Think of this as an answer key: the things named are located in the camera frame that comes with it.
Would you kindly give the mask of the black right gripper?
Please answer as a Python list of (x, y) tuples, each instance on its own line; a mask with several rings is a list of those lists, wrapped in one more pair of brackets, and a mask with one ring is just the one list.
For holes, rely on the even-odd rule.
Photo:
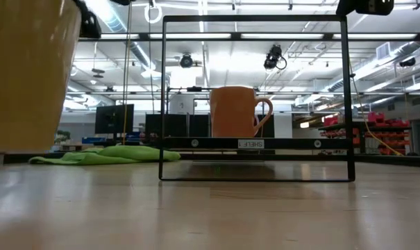
[(336, 15), (355, 11), (363, 15), (387, 16), (394, 9), (394, 0), (339, 0)]

